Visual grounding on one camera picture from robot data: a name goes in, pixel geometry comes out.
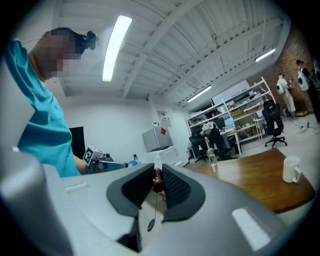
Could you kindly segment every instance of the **fluorescent light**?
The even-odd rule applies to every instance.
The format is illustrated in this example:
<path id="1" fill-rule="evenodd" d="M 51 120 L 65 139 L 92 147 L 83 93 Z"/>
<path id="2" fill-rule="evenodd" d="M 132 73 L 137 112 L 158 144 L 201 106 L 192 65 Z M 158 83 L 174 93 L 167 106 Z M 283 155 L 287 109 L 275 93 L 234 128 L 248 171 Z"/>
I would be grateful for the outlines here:
<path id="1" fill-rule="evenodd" d="M 120 45 L 131 22 L 132 18 L 122 15 L 120 15 L 115 22 L 104 58 L 102 72 L 102 81 L 104 82 L 111 82 L 112 80 L 112 74 L 114 72 Z"/>
<path id="2" fill-rule="evenodd" d="M 211 85 L 208 86 L 207 88 L 205 88 L 204 90 L 200 91 L 198 94 L 196 94 L 195 96 L 193 96 L 191 99 L 188 99 L 187 102 L 192 102 L 195 98 L 198 98 L 201 94 L 204 94 L 206 91 L 210 90 L 212 87 Z"/>
<path id="3" fill-rule="evenodd" d="M 267 51 L 265 54 L 262 54 L 260 57 L 256 58 L 254 61 L 255 61 L 255 62 L 259 62 L 259 61 L 261 61 L 262 59 L 264 59 L 265 57 L 273 54 L 275 51 L 276 51 L 276 48 L 274 48 L 274 49 L 272 49 L 272 50 L 270 50 L 270 51 Z"/>

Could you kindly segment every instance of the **black office chair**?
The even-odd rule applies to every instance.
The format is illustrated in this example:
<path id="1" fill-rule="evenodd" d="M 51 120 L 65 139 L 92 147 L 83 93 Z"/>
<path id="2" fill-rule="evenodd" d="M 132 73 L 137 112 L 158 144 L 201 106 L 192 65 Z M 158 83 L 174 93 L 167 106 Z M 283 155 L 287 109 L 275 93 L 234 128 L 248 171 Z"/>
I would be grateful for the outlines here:
<path id="1" fill-rule="evenodd" d="M 212 144 L 216 145 L 216 155 L 218 161 L 234 159 L 233 157 L 231 157 L 231 150 L 227 149 L 224 138 L 221 136 L 220 131 L 217 127 L 213 128 L 210 134 L 207 134 L 206 137 Z"/>
<path id="2" fill-rule="evenodd" d="M 192 136 L 189 137 L 189 140 L 193 145 L 195 157 L 197 157 L 197 160 L 195 162 L 198 162 L 202 159 L 204 160 L 204 162 L 206 162 L 208 147 L 205 141 L 205 137 L 200 135 L 198 132 L 193 132 Z"/>
<path id="3" fill-rule="evenodd" d="M 269 135 L 273 136 L 271 140 L 265 143 L 265 146 L 271 142 L 273 142 L 272 148 L 274 148 L 276 142 L 284 143 L 287 146 L 288 144 L 285 142 L 285 137 L 279 137 L 284 130 L 284 123 L 280 118 L 279 104 L 274 103 L 272 99 L 266 101 L 263 103 L 262 114 L 266 121 L 266 131 Z"/>

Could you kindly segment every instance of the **white ceiling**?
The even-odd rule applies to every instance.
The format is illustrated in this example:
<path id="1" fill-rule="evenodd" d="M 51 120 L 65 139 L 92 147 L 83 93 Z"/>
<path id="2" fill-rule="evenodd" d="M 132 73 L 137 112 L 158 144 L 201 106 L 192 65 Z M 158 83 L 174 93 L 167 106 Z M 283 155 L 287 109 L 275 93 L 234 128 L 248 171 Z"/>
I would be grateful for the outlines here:
<path id="1" fill-rule="evenodd" d="M 60 78 L 67 97 L 146 100 L 149 94 L 156 94 L 183 106 L 208 85 L 212 86 L 208 92 L 212 97 L 217 93 L 215 88 L 226 90 L 240 82 L 240 74 L 255 65 L 256 56 L 270 48 L 281 51 L 282 41 L 287 38 L 282 35 L 287 33 L 283 25 L 288 18 L 268 0 L 52 2 L 41 9 L 47 27 L 69 27 L 82 34 L 91 30 L 100 38 L 96 50 L 87 50 L 71 67 L 69 76 Z M 132 23 L 118 54 L 112 82 L 103 82 L 104 56 L 119 15 L 131 17 Z M 30 19 L 24 30 L 39 32 L 25 36 L 25 42 L 45 32 L 36 18 Z M 266 65 L 274 61 L 272 57 L 263 60 Z"/>

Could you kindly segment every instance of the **teal shirt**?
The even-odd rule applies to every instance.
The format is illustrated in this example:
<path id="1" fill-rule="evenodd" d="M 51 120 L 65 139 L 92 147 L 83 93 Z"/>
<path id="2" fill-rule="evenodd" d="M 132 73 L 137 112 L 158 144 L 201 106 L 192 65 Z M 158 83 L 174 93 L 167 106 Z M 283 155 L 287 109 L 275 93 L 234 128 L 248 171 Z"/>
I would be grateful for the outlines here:
<path id="1" fill-rule="evenodd" d="M 34 155 L 42 164 L 55 166 L 60 177 L 80 175 L 63 111 L 52 93 L 38 80 L 29 63 L 27 50 L 18 40 L 11 41 L 4 58 L 12 77 L 35 110 L 18 148 Z"/>

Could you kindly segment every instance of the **standing person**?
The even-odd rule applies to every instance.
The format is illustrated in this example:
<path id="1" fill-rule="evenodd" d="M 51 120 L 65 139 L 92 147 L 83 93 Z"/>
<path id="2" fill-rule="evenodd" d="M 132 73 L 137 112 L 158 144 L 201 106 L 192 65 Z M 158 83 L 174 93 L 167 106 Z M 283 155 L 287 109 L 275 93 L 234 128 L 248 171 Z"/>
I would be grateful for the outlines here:
<path id="1" fill-rule="evenodd" d="M 314 82 L 310 79 L 310 73 L 309 71 L 304 67 L 304 62 L 301 60 L 297 60 L 296 66 L 298 68 L 298 75 L 301 76 L 305 81 L 302 81 L 303 83 L 306 82 L 308 85 L 307 93 L 309 95 L 313 113 L 315 115 L 316 121 L 318 124 L 320 124 L 320 99 L 317 92 L 317 89 L 314 85 Z"/>
<path id="2" fill-rule="evenodd" d="M 56 168 L 60 177 L 85 174 L 86 163 L 73 155 L 72 135 L 57 100 L 45 81 L 64 70 L 68 60 L 77 59 L 96 47 L 96 35 L 78 34 L 70 28 L 46 32 L 28 54 L 19 40 L 8 43 L 4 59 L 16 84 L 34 109 L 18 143 L 20 151 Z"/>
<path id="3" fill-rule="evenodd" d="M 291 84 L 288 86 L 287 81 L 284 79 L 284 75 L 282 73 L 279 73 L 279 79 L 276 83 L 277 86 L 282 86 L 284 93 L 283 93 L 283 99 L 286 104 L 286 107 L 288 108 L 288 111 L 291 114 L 291 120 L 296 121 L 296 107 L 294 98 L 292 97 L 292 94 L 290 92 L 290 89 L 292 88 Z"/>

